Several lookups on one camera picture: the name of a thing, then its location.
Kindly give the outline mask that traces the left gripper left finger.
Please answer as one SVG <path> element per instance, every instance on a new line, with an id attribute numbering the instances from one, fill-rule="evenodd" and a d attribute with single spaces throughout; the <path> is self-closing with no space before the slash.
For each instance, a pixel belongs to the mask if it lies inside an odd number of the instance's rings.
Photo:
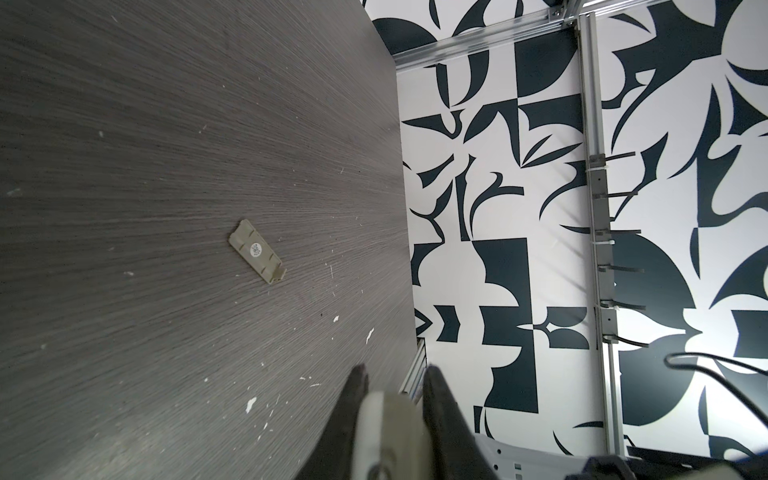
<path id="1" fill-rule="evenodd" d="M 364 364 L 352 368 L 323 432 L 296 480 L 348 480 L 358 413 L 369 392 L 369 375 Z"/>

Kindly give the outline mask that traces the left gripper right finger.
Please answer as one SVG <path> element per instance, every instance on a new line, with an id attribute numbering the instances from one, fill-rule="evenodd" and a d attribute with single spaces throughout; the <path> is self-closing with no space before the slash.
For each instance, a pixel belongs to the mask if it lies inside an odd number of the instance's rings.
<path id="1" fill-rule="evenodd" d="M 469 430 L 441 370 L 423 378 L 423 418 L 431 436 L 436 479 L 496 479 Z"/>

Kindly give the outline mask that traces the white remote control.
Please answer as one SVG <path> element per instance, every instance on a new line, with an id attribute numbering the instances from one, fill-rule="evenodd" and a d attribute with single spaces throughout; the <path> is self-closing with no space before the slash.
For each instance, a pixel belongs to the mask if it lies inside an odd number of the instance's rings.
<path id="1" fill-rule="evenodd" d="M 375 391 L 365 396 L 357 415 L 350 477 L 435 477 L 432 440 L 420 405 L 403 394 Z"/>

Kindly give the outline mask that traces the beige battery cover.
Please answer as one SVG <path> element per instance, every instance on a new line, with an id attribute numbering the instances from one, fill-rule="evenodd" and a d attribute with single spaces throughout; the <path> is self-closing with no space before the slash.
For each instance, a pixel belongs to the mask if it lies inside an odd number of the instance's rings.
<path id="1" fill-rule="evenodd" d="M 249 220 L 240 221 L 228 242 L 267 284 L 283 280 L 286 267 Z"/>

